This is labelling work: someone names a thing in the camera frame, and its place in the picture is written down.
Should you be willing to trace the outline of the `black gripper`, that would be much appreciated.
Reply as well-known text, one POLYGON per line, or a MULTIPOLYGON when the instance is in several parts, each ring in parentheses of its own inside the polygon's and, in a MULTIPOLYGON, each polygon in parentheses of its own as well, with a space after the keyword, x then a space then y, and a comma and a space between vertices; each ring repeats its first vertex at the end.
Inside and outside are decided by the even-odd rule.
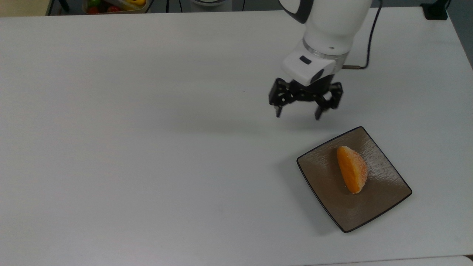
POLYGON ((323 77, 309 86, 303 86, 292 80, 287 83, 281 78, 275 79, 268 95, 269 104, 275 108, 277 118, 282 114, 283 107, 294 101, 316 102, 318 107, 314 113, 315 119, 329 109, 337 109, 343 95, 341 82, 332 83, 334 75, 323 77))

